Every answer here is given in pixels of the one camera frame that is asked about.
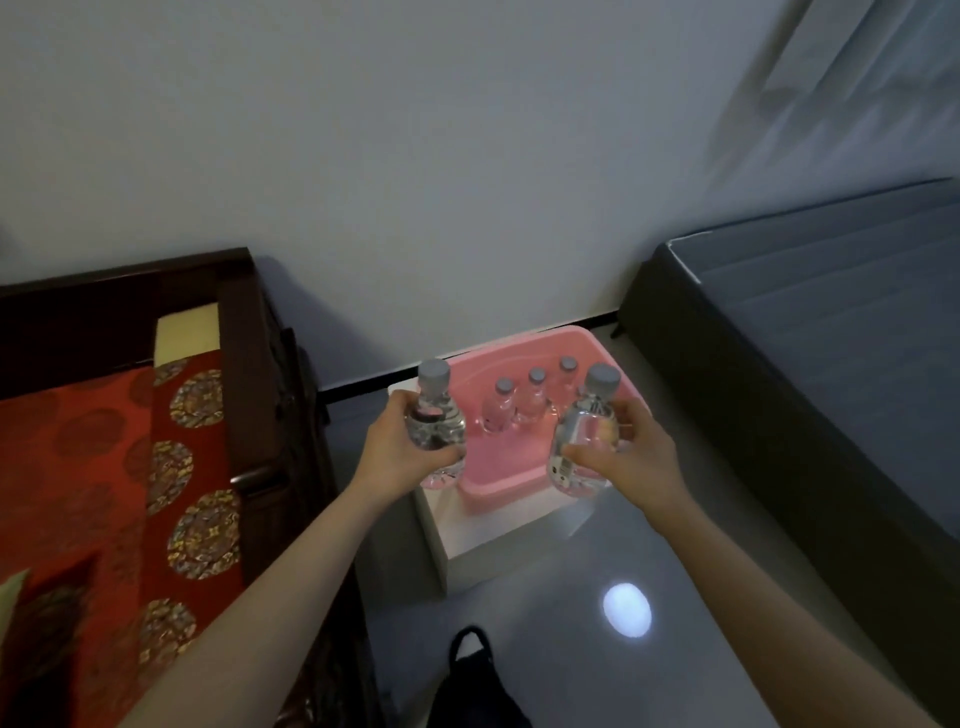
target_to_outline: tiled floor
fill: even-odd
[[[876,648],[793,543],[743,488],[626,337],[594,333],[677,441],[690,490],[789,593],[888,675]],[[327,439],[346,485],[386,393],[330,407]],[[773,726],[683,567],[613,489],[555,552],[443,598],[413,501],[394,506],[357,557],[376,679],[418,724],[445,670],[450,638],[475,622],[491,636],[507,690],[536,726]],[[653,627],[617,635],[600,604],[612,584],[647,596]]]

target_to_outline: red bedspread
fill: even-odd
[[[0,715],[115,725],[240,593],[221,392],[210,352],[0,401]]]

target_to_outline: plastic water bottle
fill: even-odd
[[[577,360],[572,356],[561,356],[557,371],[546,384],[546,396],[558,415],[562,415],[577,399],[577,385],[573,381],[576,376]]]
[[[450,365],[442,359],[426,359],[418,369],[420,399],[407,415],[407,432],[420,449],[443,449],[447,445],[463,445],[467,441],[467,421],[460,407],[447,391],[450,386]],[[456,485],[464,471],[464,458],[453,465],[434,471],[420,484],[436,490]]]
[[[520,387],[514,397],[516,414],[514,419],[522,425],[531,425],[543,417],[548,404],[546,398],[546,372],[543,367],[530,370],[527,383]]]
[[[496,381],[493,392],[487,397],[481,408],[483,428],[490,434],[503,432],[513,421],[514,412],[514,381],[502,376]]]
[[[557,489],[568,496],[592,496],[609,484],[600,473],[574,465],[561,455],[561,450],[564,445],[587,445],[610,451],[616,449],[620,428],[610,400],[619,386],[620,373],[616,368],[602,362],[594,364],[587,371],[583,394],[557,422],[546,469]]]

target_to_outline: dark wooden bed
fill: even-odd
[[[217,303],[244,582],[336,497],[318,382],[237,248],[0,288],[0,400],[152,364],[160,316]],[[277,725],[379,725],[351,570]]]

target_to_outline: pink plastic basin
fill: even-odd
[[[548,413],[535,425],[513,425],[506,432],[490,434],[481,425],[480,408],[501,376],[514,380],[517,388],[527,380],[531,367],[543,367],[547,376],[557,372],[561,356],[573,356],[579,364],[576,383],[584,381],[587,369],[598,361],[617,369],[613,357],[585,328],[561,327],[543,333],[520,334],[453,357],[450,364],[450,394],[467,418],[467,467],[460,489],[472,497],[502,497],[515,489],[533,487],[546,479],[546,460],[557,417]],[[618,397],[640,397],[633,383],[620,370]]]

